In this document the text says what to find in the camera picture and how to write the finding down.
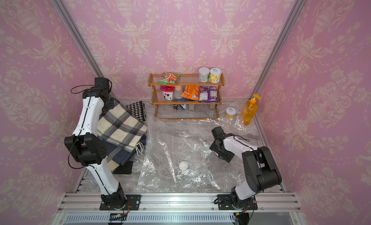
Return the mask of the clear plastic vacuum bag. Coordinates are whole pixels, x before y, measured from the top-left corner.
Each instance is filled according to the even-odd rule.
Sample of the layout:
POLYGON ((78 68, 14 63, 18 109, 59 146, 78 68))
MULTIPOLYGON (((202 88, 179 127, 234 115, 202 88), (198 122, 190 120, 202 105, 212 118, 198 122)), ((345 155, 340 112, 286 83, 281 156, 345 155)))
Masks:
POLYGON ((262 146, 256 124, 242 126, 236 119, 167 120, 147 117, 146 154, 138 189, 146 193, 228 192, 244 180, 243 162, 235 157, 230 163, 210 150, 212 129, 221 126, 225 133, 248 139, 262 146), (188 163, 181 171, 179 163, 188 163))

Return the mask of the black white houndstooth scarf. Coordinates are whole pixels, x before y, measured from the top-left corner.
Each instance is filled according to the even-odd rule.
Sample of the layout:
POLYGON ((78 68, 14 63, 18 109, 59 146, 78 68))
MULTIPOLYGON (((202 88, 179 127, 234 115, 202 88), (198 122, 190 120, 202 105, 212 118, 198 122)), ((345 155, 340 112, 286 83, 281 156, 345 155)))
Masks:
POLYGON ((128 110, 140 121, 146 121, 146 111, 143 101, 126 105, 128 110))

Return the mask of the navy grey plaid scarf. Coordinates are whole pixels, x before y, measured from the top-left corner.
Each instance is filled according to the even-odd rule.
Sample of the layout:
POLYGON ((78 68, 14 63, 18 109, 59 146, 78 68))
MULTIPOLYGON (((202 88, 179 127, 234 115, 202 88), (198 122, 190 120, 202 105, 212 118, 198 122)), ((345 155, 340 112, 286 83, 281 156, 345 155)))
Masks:
POLYGON ((143 155, 146 147, 146 138, 146 134, 144 134, 132 151, 127 151, 124 148, 121 148, 116 144, 110 143, 108 141, 104 141, 103 143, 107 150, 107 156, 111 158, 115 163, 122 166, 126 164, 135 154, 143 155))

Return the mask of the cream black plaid scarf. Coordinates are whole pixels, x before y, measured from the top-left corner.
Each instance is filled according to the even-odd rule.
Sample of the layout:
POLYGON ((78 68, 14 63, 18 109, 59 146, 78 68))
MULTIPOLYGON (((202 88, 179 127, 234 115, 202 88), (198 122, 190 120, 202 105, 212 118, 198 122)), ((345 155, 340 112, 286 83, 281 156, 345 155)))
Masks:
POLYGON ((98 122, 98 137, 128 152, 136 149, 146 133, 147 126, 116 99, 114 108, 102 113, 98 122))

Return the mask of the beige brown plaid scarf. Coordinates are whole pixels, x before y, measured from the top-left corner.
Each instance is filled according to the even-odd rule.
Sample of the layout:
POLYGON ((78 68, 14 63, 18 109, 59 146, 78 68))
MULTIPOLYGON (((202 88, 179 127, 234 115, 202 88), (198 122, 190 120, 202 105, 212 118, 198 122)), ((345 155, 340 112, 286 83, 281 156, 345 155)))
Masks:
POLYGON ((120 165, 116 163, 114 160, 112 160, 109 156, 107 156, 107 164, 108 164, 109 169, 112 172, 114 172, 120 167, 120 165))

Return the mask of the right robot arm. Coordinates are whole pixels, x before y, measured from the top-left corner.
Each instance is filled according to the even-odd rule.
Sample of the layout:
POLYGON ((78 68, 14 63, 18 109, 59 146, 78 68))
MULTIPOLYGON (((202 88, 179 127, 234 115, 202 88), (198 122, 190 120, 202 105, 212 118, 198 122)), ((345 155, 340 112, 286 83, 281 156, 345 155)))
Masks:
POLYGON ((231 189, 230 201, 234 208, 248 210, 249 203, 253 202, 256 194, 282 183, 282 176, 266 146, 257 147, 250 145, 248 140, 229 133, 226 134, 222 127, 212 130, 214 141, 210 150, 228 163, 234 157, 243 162, 245 180, 231 189))

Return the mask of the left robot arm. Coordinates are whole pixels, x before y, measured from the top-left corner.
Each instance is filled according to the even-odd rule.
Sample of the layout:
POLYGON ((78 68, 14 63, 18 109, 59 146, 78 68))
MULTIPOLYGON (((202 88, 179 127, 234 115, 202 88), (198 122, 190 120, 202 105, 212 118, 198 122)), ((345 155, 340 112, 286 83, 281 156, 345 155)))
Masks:
POLYGON ((69 156, 94 177, 100 188, 100 210, 129 211, 129 202, 120 183, 114 178, 107 162, 107 150, 98 138, 98 123, 102 112, 113 108, 110 96, 112 83, 107 78, 95 78, 94 85, 82 91, 83 106, 72 135, 64 139, 69 156))

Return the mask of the white vacuum bag valve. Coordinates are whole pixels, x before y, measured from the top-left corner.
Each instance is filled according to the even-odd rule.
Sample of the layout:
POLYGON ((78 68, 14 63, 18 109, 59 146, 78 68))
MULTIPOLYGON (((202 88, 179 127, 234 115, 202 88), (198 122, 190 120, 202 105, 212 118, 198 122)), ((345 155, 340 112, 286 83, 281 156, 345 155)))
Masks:
POLYGON ((179 163, 179 169, 180 169, 181 171, 185 171, 185 170, 187 170, 187 169, 188 169, 188 163, 185 162, 185 161, 180 162, 180 163, 179 163))

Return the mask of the purple snack bag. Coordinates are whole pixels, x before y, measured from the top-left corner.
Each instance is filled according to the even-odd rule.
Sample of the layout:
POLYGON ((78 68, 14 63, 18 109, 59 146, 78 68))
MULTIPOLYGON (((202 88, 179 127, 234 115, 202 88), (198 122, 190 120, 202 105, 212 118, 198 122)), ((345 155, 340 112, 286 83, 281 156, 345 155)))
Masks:
POLYGON ((215 86, 200 86, 199 87, 199 102, 201 103, 218 103, 217 87, 215 86))

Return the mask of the orange snack bag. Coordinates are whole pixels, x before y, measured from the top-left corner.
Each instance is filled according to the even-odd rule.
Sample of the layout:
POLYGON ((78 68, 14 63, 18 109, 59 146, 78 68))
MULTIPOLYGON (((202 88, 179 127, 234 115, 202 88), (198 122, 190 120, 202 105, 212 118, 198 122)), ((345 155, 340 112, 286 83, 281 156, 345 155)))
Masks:
POLYGON ((200 87, 197 85, 186 85, 182 97, 189 100, 199 101, 200 87))

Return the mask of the orange soap pump bottle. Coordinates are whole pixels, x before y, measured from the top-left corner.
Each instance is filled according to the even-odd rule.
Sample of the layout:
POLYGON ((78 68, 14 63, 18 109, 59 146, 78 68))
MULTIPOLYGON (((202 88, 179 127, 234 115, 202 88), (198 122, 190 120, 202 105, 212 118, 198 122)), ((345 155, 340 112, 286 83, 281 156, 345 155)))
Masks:
POLYGON ((257 100, 261 100, 261 97, 258 94, 254 94, 251 99, 245 102, 241 111, 242 125, 248 126, 253 120, 258 110, 257 100))

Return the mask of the small white bottle on shelf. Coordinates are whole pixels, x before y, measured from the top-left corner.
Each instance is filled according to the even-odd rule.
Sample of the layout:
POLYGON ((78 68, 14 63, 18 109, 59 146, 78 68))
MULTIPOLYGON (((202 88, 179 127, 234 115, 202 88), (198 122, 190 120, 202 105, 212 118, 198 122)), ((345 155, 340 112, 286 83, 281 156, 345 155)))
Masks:
POLYGON ((174 89, 174 96, 176 99, 181 99, 183 93, 183 87, 182 85, 177 85, 174 89))

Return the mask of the yellow white cup can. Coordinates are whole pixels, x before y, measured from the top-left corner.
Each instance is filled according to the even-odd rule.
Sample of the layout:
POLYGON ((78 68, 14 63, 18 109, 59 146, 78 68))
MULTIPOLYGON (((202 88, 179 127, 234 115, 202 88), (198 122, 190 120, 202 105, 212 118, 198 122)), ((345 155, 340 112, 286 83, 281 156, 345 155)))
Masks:
POLYGON ((222 70, 219 68, 210 69, 209 81, 211 83, 219 83, 222 75, 222 70))

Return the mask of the pink lid yogurt cup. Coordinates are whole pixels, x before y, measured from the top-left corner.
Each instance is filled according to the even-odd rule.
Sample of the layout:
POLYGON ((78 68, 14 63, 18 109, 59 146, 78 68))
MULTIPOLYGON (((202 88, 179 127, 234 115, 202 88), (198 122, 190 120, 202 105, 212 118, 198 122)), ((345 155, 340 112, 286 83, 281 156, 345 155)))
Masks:
POLYGON ((175 87, 161 85, 160 90, 162 91, 165 100, 173 101, 175 87))

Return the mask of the green white cup can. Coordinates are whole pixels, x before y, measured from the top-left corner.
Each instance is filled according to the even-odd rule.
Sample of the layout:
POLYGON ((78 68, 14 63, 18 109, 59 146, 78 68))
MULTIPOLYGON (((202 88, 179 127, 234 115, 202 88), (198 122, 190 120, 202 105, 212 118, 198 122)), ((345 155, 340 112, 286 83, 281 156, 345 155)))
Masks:
POLYGON ((209 79, 210 69, 207 67, 201 67, 199 69, 199 82, 205 83, 209 79))

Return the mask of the red green snack packet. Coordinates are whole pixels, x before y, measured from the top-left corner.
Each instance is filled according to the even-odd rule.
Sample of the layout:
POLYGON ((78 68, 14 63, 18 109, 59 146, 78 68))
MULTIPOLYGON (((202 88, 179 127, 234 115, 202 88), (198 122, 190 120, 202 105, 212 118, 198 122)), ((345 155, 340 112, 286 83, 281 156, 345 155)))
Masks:
POLYGON ((165 73, 163 73, 163 78, 158 80, 157 82, 160 85, 175 87, 177 85, 177 82, 180 79, 180 77, 181 76, 178 75, 178 74, 165 72, 165 73))

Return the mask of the wooden three-tier shelf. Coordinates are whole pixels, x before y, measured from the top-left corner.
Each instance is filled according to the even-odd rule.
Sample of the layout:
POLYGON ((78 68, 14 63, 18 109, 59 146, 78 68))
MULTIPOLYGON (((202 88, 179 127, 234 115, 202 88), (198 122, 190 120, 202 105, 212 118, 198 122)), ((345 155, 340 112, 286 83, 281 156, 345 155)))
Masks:
POLYGON ((151 105, 154 105, 155 112, 154 117, 160 118, 158 115, 158 111, 160 108, 160 105, 180 105, 180 104, 186 104, 186 105, 209 105, 211 110, 214 110, 215 117, 211 117, 211 115, 204 116, 203 118, 184 118, 184 120, 205 120, 205 119, 211 119, 211 120, 219 120, 220 118, 220 105, 222 105, 222 96, 221 96, 221 88, 225 85, 225 78, 224 75, 221 74, 220 81, 218 83, 212 83, 212 82, 198 82, 199 80, 199 74, 180 74, 181 77, 178 80, 178 85, 184 87, 187 85, 197 85, 197 86, 214 86, 217 88, 217 103, 202 103, 196 100, 190 100, 187 102, 178 102, 178 101, 170 101, 166 100, 164 96, 162 95, 162 90, 160 89, 160 84, 158 83, 158 80, 162 79, 163 74, 153 74, 150 73, 148 76, 148 86, 152 88, 152 96, 151 96, 151 105))

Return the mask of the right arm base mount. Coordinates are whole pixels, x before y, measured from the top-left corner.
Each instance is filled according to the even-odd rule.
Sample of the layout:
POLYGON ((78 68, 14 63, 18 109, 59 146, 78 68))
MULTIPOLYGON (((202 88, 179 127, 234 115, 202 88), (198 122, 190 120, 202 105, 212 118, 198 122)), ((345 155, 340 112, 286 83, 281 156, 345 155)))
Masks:
POLYGON ((219 210, 257 210, 257 202, 254 197, 240 200, 234 194, 219 194, 214 200, 214 204, 218 206, 219 210))

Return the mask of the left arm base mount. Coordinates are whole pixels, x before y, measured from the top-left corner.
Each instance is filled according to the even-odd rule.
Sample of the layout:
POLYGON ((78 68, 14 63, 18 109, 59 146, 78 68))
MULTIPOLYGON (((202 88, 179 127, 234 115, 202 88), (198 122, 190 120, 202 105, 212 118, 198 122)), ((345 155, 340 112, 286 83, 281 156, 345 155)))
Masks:
POLYGON ((141 203, 141 195, 101 195, 100 210, 129 210, 136 211, 141 203))

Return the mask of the aluminium front rail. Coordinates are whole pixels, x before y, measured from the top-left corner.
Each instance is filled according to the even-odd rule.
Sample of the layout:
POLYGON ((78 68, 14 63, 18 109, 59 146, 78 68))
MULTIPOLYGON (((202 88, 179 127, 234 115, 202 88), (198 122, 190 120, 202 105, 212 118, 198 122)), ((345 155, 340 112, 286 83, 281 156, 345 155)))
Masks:
MULTIPOLYGON (((127 195, 130 212, 300 212, 293 193, 263 193, 236 209, 221 193, 133 193, 127 195)), ((100 194, 67 193, 57 212, 101 212, 100 194)))

